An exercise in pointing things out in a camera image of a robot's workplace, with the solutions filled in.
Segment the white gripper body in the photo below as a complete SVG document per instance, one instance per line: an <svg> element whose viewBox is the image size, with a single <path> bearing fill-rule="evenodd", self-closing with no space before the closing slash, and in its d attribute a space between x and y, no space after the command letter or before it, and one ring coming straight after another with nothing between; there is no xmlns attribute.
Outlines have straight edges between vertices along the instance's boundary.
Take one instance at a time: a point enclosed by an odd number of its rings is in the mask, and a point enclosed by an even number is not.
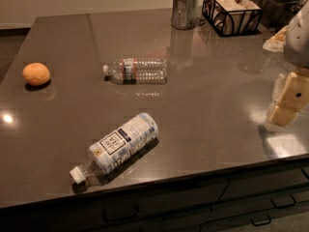
<svg viewBox="0 0 309 232"><path fill-rule="evenodd" d="M284 57L295 66L309 68L309 3L299 10L287 27Z"/></svg>

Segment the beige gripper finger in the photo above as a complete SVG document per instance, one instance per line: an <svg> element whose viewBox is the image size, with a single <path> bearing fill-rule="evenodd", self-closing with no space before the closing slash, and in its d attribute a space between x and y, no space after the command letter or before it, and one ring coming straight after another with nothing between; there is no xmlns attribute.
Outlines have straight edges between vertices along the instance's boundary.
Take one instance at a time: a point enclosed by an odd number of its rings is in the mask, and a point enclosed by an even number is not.
<svg viewBox="0 0 309 232"><path fill-rule="evenodd" d="M272 91L272 100L274 102L277 102L279 100L280 95L283 91L286 79L287 79L287 76L283 73L280 73L278 77L276 78L274 88Z"/></svg>
<svg viewBox="0 0 309 232"><path fill-rule="evenodd" d="M277 127L287 127L309 104L309 70L297 69L286 74L287 79L278 101L272 101L267 121Z"/></svg>

